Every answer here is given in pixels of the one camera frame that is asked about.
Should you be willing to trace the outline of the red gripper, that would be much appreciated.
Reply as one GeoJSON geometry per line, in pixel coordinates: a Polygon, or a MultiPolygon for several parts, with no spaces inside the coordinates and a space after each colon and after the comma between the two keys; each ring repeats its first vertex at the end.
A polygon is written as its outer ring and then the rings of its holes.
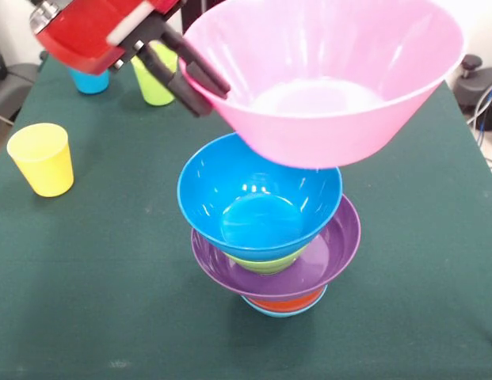
{"type": "Polygon", "coordinates": [[[157,40],[185,62],[189,76],[208,92],[226,99],[230,84],[209,61],[166,22],[184,1],[81,0],[35,1],[33,34],[61,63],[86,74],[119,70],[136,57],[195,117],[207,116],[212,105],[176,71],[160,60],[147,42],[157,40]]]}

